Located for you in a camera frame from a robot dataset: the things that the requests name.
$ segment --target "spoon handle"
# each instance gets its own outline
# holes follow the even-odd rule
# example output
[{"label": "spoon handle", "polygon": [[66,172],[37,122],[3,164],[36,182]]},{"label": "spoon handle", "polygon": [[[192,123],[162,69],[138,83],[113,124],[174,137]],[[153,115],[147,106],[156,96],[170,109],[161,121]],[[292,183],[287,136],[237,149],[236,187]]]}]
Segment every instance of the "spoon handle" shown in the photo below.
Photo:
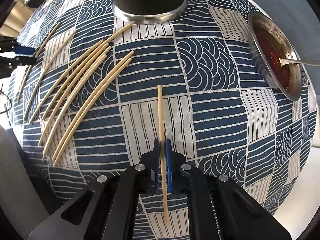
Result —
[{"label": "spoon handle", "polygon": [[297,59],[283,59],[280,58],[280,63],[281,65],[286,65],[289,63],[303,63],[303,64],[308,64],[311,66],[318,66],[320,67],[320,60],[297,60]]}]

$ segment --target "red sauce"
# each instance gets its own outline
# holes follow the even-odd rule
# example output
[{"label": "red sauce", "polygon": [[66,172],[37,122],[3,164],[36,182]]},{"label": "red sauce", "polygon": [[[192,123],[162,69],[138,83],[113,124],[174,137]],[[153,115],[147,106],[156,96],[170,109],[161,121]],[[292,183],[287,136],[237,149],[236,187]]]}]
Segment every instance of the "red sauce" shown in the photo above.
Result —
[{"label": "red sauce", "polygon": [[286,58],[283,50],[269,32],[260,28],[255,28],[253,31],[273,73],[276,75],[282,87],[287,89],[290,83],[290,69],[288,65],[281,67],[278,59]]}]

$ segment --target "metal screw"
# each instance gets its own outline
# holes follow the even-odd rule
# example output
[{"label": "metal screw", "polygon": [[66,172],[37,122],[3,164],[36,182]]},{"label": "metal screw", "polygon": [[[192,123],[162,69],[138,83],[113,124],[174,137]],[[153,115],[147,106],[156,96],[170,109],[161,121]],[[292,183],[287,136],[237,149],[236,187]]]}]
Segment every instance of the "metal screw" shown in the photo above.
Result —
[{"label": "metal screw", "polygon": [[183,169],[184,171],[190,171],[191,166],[189,164],[183,164],[181,165],[181,169]]},{"label": "metal screw", "polygon": [[145,169],[145,166],[143,165],[143,164],[138,164],[137,166],[136,166],[136,170],[137,171],[143,171]]},{"label": "metal screw", "polygon": [[99,177],[97,177],[97,181],[102,183],[105,182],[107,180],[107,176],[105,175],[100,175]]},{"label": "metal screw", "polygon": [[219,179],[220,179],[221,181],[223,181],[223,182],[226,182],[226,181],[228,181],[229,177],[228,177],[226,174],[221,174],[221,175],[219,176]]}]

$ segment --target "wooden stick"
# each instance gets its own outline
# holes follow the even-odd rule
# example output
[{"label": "wooden stick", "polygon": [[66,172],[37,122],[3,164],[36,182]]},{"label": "wooden stick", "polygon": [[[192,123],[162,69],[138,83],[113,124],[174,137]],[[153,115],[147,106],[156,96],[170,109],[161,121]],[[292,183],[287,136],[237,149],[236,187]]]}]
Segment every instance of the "wooden stick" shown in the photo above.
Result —
[{"label": "wooden stick", "polygon": [[43,103],[47,100],[47,98],[51,95],[52,91],[56,88],[56,86],[62,81],[62,79],[81,61],[84,59],[84,57],[88,56],[89,53],[91,53],[95,48],[97,48],[101,43],[103,43],[103,40],[98,41],[96,44],[94,44],[91,48],[89,48],[86,52],[84,52],[77,60],[75,60],[62,74],[61,76],[55,81],[55,83],[52,85],[52,87],[49,89],[49,91],[46,93],[42,101],[39,103],[38,107],[34,111],[32,117],[29,120],[29,123],[32,122],[32,120],[36,117],[37,112],[40,110]]},{"label": "wooden stick", "polygon": [[[94,56],[92,56],[89,61],[85,64],[85,66],[83,68],[80,69],[79,73],[76,75],[76,77],[72,80],[72,82],[68,85],[68,87],[66,88],[65,92],[62,94],[62,96],[60,97],[58,103],[56,104],[55,108],[53,109],[46,126],[44,127],[44,130],[42,132],[42,135],[40,137],[39,143],[38,145],[41,145],[42,141],[44,140],[46,131],[49,128],[49,125],[51,123],[51,121],[54,119],[54,116],[56,114],[56,112],[58,111],[59,107],[61,106],[61,104],[63,103],[63,100],[67,97],[68,93],[71,91],[71,89],[73,89],[73,86],[76,84],[77,80],[82,76],[82,74],[84,73],[84,71],[91,66],[88,71],[85,73],[85,75],[80,79],[79,83],[76,85],[76,87],[73,89],[72,93],[70,96],[68,96],[68,100],[66,101],[66,103],[64,104],[60,114],[58,115],[57,121],[61,120],[63,115],[65,114],[65,112],[67,111],[68,107],[70,106],[70,104],[72,103],[73,99],[76,97],[77,93],[80,91],[81,87],[85,84],[85,82],[87,82],[87,80],[89,79],[89,77],[92,75],[92,73],[95,70],[95,64],[98,62],[99,60],[99,55],[102,53],[102,51],[105,49],[105,47],[108,46],[108,43],[103,45],[99,51],[97,53],[95,53]],[[111,47],[109,46],[104,53],[107,53],[109,50],[111,49]],[[55,132],[57,126],[54,126],[50,132],[50,135],[52,134],[53,137],[53,133]],[[51,143],[51,136],[49,135],[49,138],[46,142],[46,144],[49,142]]]},{"label": "wooden stick", "polygon": [[164,119],[163,119],[163,104],[162,104],[162,86],[160,85],[158,86],[158,118],[159,118],[160,164],[161,164],[164,225],[167,227],[169,223],[168,196],[167,196],[167,171],[165,167],[165,152],[164,152],[165,137],[164,137]]},{"label": "wooden stick", "polygon": [[70,76],[67,78],[67,80],[62,84],[62,86],[58,89],[58,91],[56,92],[56,94],[54,95],[54,97],[52,98],[52,100],[50,101],[50,104],[47,106],[47,109],[44,111],[44,114],[42,115],[42,120],[45,119],[45,117],[47,116],[47,114],[49,113],[51,107],[53,106],[54,102],[56,101],[56,99],[58,98],[58,96],[60,95],[60,93],[63,92],[64,88],[69,84],[69,82],[73,82],[73,84],[75,84],[75,82],[80,78],[80,76],[83,74],[83,72],[92,64],[92,62],[102,53],[102,51],[109,45],[109,43],[103,42],[102,44],[100,44],[93,52],[91,52],[91,54],[83,61],[81,62],[81,64],[70,74]]},{"label": "wooden stick", "polygon": [[49,63],[45,66],[43,72],[41,73],[39,79],[38,79],[38,82],[35,86],[35,88],[33,89],[33,92],[31,94],[31,97],[29,98],[29,102],[28,102],[28,105],[25,109],[25,113],[24,113],[24,117],[23,117],[23,120],[26,119],[27,115],[28,115],[28,111],[29,111],[29,108],[32,104],[32,101],[33,101],[33,97],[35,96],[36,92],[37,92],[37,89],[38,87],[40,86],[40,83],[41,83],[41,80],[42,78],[44,77],[44,75],[46,74],[49,66],[52,64],[52,62],[54,61],[54,59],[57,57],[57,55],[60,53],[60,51],[63,49],[63,47],[71,40],[71,38],[73,37],[73,35],[76,33],[76,31],[74,31],[73,33],[71,33],[69,35],[69,37],[62,43],[62,45],[58,48],[58,50],[56,51],[56,53],[52,56],[52,58],[50,59]]},{"label": "wooden stick", "polygon": [[56,24],[56,26],[53,28],[53,30],[49,33],[49,35],[46,37],[46,39],[44,40],[44,42],[41,44],[40,48],[38,49],[35,57],[37,58],[40,55],[41,50],[44,48],[44,46],[47,44],[48,40],[51,38],[51,36],[53,35],[53,33],[56,31],[56,29],[58,29],[58,27],[60,26],[61,22],[58,22]]},{"label": "wooden stick", "polygon": [[[53,35],[53,33],[56,31],[56,29],[57,29],[59,26],[60,26],[60,22],[58,22],[58,23],[56,24],[56,26],[53,28],[53,30],[48,34],[47,38],[46,38],[46,39],[44,40],[44,42],[41,44],[39,50],[37,51],[37,53],[36,53],[36,55],[35,55],[35,58],[37,58],[37,57],[39,56],[41,50],[44,48],[44,46],[47,44],[48,40],[51,38],[51,36]],[[19,99],[20,99],[21,93],[22,93],[22,91],[23,91],[23,89],[24,89],[24,85],[25,85],[25,83],[26,83],[26,81],[27,81],[27,78],[28,78],[28,76],[29,76],[29,73],[30,73],[30,71],[31,71],[31,68],[32,68],[32,65],[29,65],[28,70],[27,70],[26,74],[25,74],[24,77],[23,77],[23,80],[22,80],[22,83],[21,83],[21,86],[20,86],[20,91],[19,91],[19,94],[18,94],[18,97],[17,97],[17,102],[18,102]]]},{"label": "wooden stick", "polygon": [[118,68],[112,75],[109,75],[111,72],[109,72],[105,78],[99,83],[99,85],[94,89],[92,94],[89,96],[89,98],[86,100],[84,105],[81,107],[81,109],[76,114],[76,117],[72,120],[71,124],[69,125],[67,131],[63,135],[62,139],[60,140],[60,143],[58,145],[58,148],[55,152],[58,153],[56,159],[54,160],[53,166],[55,167],[57,163],[59,162],[64,149],[67,147],[70,139],[72,138],[74,132],[78,128],[81,121],[84,119],[85,115],[88,113],[90,108],[94,105],[94,103],[97,101],[97,99],[101,96],[101,94],[106,90],[106,88],[111,84],[111,82],[119,75],[119,73],[130,63],[132,59],[129,58]]},{"label": "wooden stick", "polygon": [[[113,67],[113,69],[111,69],[110,70],[110,72],[105,76],[105,78],[103,79],[103,80],[107,80],[107,78],[111,78],[111,76],[133,55],[133,53],[134,53],[134,51],[132,50],[132,51],[130,51],[122,60],[120,60],[119,62],[118,62],[118,64],[116,64],[114,67]],[[102,86],[102,82],[100,82],[100,84],[95,88],[95,90],[94,91],[97,91],[98,90],[98,88],[100,88]],[[78,113],[77,113],[77,116],[79,116],[80,114],[81,114],[81,111],[84,109],[84,107],[85,107],[85,105],[86,105],[86,103],[88,103],[89,102],[89,98],[93,98],[94,97],[94,91],[91,93],[91,95],[87,98],[87,100],[86,100],[86,102],[83,104],[83,106],[80,108],[80,110],[78,111]],[[68,133],[68,130],[65,132],[65,134],[63,135],[63,138],[67,138],[66,136],[67,136],[67,133]],[[55,151],[55,153],[54,153],[54,155],[53,155],[53,157],[52,157],[52,160],[54,161],[55,160],[55,158],[57,157],[57,155],[58,155],[58,153],[60,152],[60,149],[61,149],[61,147],[62,147],[62,144],[63,144],[63,142],[60,144],[58,144],[58,146],[57,146],[57,148],[56,148],[56,151]]]},{"label": "wooden stick", "polygon": [[53,139],[53,135],[56,131],[56,129],[58,128],[58,125],[61,121],[61,119],[63,118],[63,115],[65,114],[65,112],[67,111],[67,109],[69,108],[70,104],[72,103],[73,99],[76,97],[76,95],[78,94],[78,92],[80,91],[80,89],[83,87],[83,85],[85,84],[85,82],[87,82],[87,80],[90,78],[90,76],[93,74],[93,72],[97,69],[97,67],[103,62],[103,60],[107,57],[105,54],[102,54],[95,62],[94,64],[89,68],[89,70],[86,72],[86,74],[84,75],[84,77],[81,78],[81,80],[79,81],[79,83],[76,85],[76,87],[74,88],[74,90],[72,91],[71,95],[68,97],[68,100],[66,101],[66,103],[64,104],[61,112],[59,113],[57,120],[55,121],[49,137],[45,143],[44,146],[44,150],[43,150],[43,157],[42,160],[44,160],[45,156],[47,155],[48,149],[49,149],[49,145]]},{"label": "wooden stick", "polygon": [[120,35],[121,33],[123,33],[124,31],[126,31],[127,29],[129,29],[132,26],[132,23],[127,24],[126,26],[124,26],[122,29],[120,29],[119,31],[115,32],[114,34],[112,34],[107,40],[106,42],[110,42],[112,41],[115,37],[117,37],[118,35]]}]

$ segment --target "table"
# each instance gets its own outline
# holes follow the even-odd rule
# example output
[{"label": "table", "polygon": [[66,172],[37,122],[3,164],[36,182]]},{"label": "table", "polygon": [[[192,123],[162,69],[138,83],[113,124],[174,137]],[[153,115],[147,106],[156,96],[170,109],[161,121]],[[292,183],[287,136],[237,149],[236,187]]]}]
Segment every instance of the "table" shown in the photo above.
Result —
[{"label": "table", "polygon": [[[248,50],[247,16],[261,8],[249,0],[188,0],[180,18],[134,25],[116,38],[105,62],[71,104],[48,160],[41,161],[43,147],[37,144],[44,122],[39,116],[32,124],[22,121],[41,69],[62,43],[61,37],[77,30],[49,68],[27,119],[74,59],[125,25],[114,18],[112,3],[46,0],[18,37],[22,45],[38,47],[55,23],[61,22],[32,68],[23,98],[15,101],[10,111],[20,144],[56,196],[66,202],[97,176],[118,175],[152,150],[153,140],[158,138],[156,86],[163,85],[165,133],[173,149],[206,174],[228,174],[273,214],[308,157],[316,124],[316,98],[304,69],[303,91],[296,102],[271,89],[257,73]],[[53,168],[50,157],[77,110],[132,49],[132,62],[86,115],[63,159]],[[21,79],[21,73],[15,71],[10,98],[17,97]],[[161,195],[140,195],[134,239],[188,239],[185,196],[169,196],[171,225],[167,229],[161,212]]]}]

